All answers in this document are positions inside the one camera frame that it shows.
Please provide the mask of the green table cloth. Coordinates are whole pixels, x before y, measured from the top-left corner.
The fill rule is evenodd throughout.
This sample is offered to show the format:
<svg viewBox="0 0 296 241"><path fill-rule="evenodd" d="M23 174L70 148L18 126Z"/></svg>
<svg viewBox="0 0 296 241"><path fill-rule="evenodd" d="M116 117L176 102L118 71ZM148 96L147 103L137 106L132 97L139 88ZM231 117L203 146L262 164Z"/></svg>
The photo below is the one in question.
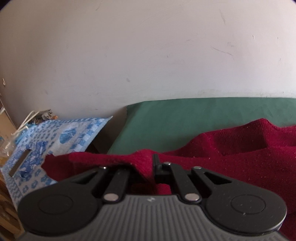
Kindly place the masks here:
<svg viewBox="0 0 296 241"><path fill-rule="evenodd" d="M135 103L126 108L125 125L109 154L141 149L181 148L205 132L242 126L260 118L276 126L295 125L294 98L188 98Z"/></svg>

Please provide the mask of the dark red knit sweater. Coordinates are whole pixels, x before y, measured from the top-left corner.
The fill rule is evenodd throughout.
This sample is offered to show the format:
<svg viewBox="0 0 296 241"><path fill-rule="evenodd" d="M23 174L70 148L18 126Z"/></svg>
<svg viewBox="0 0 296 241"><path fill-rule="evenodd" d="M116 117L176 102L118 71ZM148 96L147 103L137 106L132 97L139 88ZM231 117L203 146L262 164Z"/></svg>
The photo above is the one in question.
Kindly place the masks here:
<svg viewBox="0 0 296 241"><path fill-rule="evenodd" d="M61 181L99 166L132 165L153 182L152 150L130 155L75 152L45 157L42 168ZM278 127L266 119L246 125L202 133L185 146L159 154L184 169L201 166L222 175L259 186L278 194L287 205L281 231L295 240L295 126Z"/></svg>

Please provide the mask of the blue white patterned storage bag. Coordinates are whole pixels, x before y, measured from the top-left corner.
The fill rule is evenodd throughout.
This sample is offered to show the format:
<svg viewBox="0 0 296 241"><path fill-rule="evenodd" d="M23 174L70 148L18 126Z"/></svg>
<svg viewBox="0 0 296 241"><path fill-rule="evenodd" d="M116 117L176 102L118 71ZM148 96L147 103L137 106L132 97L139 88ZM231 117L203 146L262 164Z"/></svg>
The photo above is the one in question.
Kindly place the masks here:
<svg viewBox="0 0 296 241"><path fill-rule="evenodd" d="M1 168L14 207L30 192L56 183L41 167L47 155L84 152L108 121L48 120L29 128Z"/></svg>

